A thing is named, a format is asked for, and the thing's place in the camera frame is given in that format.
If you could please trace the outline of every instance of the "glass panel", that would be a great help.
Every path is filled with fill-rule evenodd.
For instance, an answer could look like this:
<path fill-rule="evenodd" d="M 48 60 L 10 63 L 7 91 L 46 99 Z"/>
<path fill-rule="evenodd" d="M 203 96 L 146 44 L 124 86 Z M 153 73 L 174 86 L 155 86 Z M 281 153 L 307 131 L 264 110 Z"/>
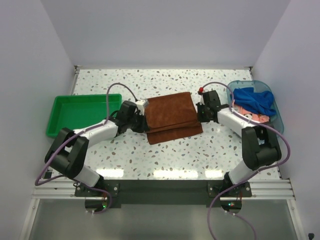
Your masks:
<path fill-rule="evenodd" d="M 202 205 L 123 205 L 102 214 L 85 211 L 84 200 L 42 200 L 31 240 L 211 240 Z M 259 240 L 296 240 L 285 200 L 243 201 L 240 215 Z M 219 240 L 253 240 L 250 227 L 221 208 L 211 211 Z"/>

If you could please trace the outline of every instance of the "blue cloth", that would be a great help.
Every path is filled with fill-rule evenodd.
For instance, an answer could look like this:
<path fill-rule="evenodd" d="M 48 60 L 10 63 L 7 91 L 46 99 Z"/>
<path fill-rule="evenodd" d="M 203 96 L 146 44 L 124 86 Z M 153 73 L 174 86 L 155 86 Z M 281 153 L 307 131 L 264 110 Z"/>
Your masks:
<path fill-rule="evenodd" d="M 270 91 L 254 92 L 253 87 L 236 88 L 233 91 L 235 104 L 254 114 L 267 116 L 276 115 L 276 110 L 271 109 L 274 95 Z"/>

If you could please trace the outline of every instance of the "white floor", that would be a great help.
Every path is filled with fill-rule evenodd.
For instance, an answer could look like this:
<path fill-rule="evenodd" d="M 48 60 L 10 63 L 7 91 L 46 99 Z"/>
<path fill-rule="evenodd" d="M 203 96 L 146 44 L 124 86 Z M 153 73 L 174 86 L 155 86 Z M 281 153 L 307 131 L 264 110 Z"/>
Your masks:
<path fill-rule="evenodd" d="M 200 101 L 199 87 L 217 81 L 252 80 L 249 70 L 203 69 L 82 69 L 74 95 L 105 94 L 112 83 L 127 85 L 138 99 L 191 92 L 194 104 Z M 212 85 L 221 103 L 227 103 L 224 87 Z M 133 100 L 125 88 L 115 86 L 122 100 Z M 178 140 L 149 145 L 146 134 L 128 130 L 112 141 L 91 147 L 85 164 L 108 179 L 222 179 L 241 160 L 241 139 L 227 127 L 202 124 L 203 133 Z M 276 168 L 256 175 L 257 180 L 278 180 Z"/>

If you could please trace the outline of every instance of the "cable connector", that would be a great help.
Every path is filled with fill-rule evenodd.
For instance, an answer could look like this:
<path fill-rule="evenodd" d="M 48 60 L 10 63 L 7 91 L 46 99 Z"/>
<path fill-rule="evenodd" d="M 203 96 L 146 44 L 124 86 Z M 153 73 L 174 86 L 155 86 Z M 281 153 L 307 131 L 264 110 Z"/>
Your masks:
<path fill-rule="evenodd" d="M 309 240 L 314 239 L 315 238 L 315 234 L 314 233 L 309 233 L 308 234 L 308 238 L 309 238 Z"/>

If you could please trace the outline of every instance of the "pink cloth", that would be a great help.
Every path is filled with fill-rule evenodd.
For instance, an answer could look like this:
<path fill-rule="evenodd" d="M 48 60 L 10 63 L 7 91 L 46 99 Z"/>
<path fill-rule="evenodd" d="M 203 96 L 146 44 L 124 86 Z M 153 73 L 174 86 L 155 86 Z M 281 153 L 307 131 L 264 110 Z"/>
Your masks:
<path fill-rule="evenodd" d="M 232 103 L 232 106 L 237 109 L 237 111 L 246 116 L 247 118 L 251 118 L 253 121 L 257 121 L 257 122 L 260 122 L 260 123 L 266 123 L 269 121 L 269 117 L 266 116 L 266 115 L 261 115 L 261 114 L 255 114 L 255 113 L 252 113 L 250 111 L 247 111 L 245 110 L 242 106 L 239 106 L 239 105 L 236 105 L 234 102 Z"/>

